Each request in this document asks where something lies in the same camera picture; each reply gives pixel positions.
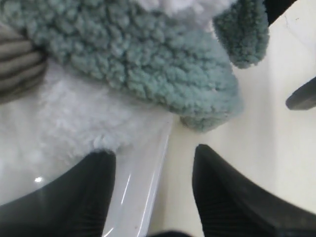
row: plush toy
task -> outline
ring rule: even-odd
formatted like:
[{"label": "plush toy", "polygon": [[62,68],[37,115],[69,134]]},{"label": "plush toy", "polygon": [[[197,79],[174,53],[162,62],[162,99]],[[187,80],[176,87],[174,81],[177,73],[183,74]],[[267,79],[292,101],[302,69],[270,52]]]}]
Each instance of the plush toy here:
[{"label": "plush toy", "polygon": [[2,156],[35,169],[142,144],[172,114],[227,122],[231,62],[257,64],[269,39],[263,0],[0,0],[0,21]]}]

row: white tile floor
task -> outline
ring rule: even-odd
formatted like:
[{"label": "white tile floor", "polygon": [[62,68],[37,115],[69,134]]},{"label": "white tile floor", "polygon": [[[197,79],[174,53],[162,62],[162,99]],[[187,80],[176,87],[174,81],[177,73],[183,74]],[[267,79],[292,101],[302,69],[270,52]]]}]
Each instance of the white tile floor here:
[{"label": "white tile floor", "polygon": [[151,233],[177,229],[203,236],[191,190],[198,143],[209,144],[270,192],[316,213],[316,109],[285,106],[295,89],[316,76],[316,1],[298,0],[271,26],[266,59],[236,74],[246,103],[242,116],[206,135],[176,124]]}]

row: curly fleece texture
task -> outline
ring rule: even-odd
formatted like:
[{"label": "curly fleece texture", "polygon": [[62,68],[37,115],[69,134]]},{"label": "curly fleece texture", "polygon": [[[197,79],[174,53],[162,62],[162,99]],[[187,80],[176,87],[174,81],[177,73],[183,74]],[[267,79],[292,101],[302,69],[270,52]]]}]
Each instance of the curly fleece texture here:
[{"label": "curly fleece texture", "polygon": [[0,4],[2,21],[77,73],[190,120],[222,124],[240,111],[229,58],[209,33],[128,0]]},{"label": "curly fleece texture", "polygon": [[219,41],[238,68],[258,64],[266,55],[269,23],[264,0],[239,0],[214,19]]}]

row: white floor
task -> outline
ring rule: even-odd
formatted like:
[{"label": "white floor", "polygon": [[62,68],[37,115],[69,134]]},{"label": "white floor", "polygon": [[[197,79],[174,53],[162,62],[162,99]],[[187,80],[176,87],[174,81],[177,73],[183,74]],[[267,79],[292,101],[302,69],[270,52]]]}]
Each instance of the white floor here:
[{"label": "white floor", "polygon": [[191,189],[195,147],[209,144],[254,182],[316,213],[316,109],[294,112],[287,97],[316,76],[316,1],[298,0],[271,26],[266,59],[236,70],[246,109],[206,135],[174,127],[150,232],[202,237]]}]

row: white fleece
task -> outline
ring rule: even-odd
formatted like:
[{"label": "white fleece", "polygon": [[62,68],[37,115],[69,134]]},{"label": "white fleece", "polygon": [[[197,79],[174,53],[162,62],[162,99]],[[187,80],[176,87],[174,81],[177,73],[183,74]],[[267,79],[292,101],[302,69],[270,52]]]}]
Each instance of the white fleece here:
[{"label": "white fleece", "polygon": [[138,146],[168,122],[172,114],[159,106],[49,61],[37,93],[0,106],[0,168],[29,168],[51,179],[94,150]]},{"label": "white fleece", "polygon": [[131,0],[139,3],[145,10],[162,9],[172,16],[188,8],[196,13],[203,12],[207,6],[208,15],[214,17],[228,9],[237,0]]}]

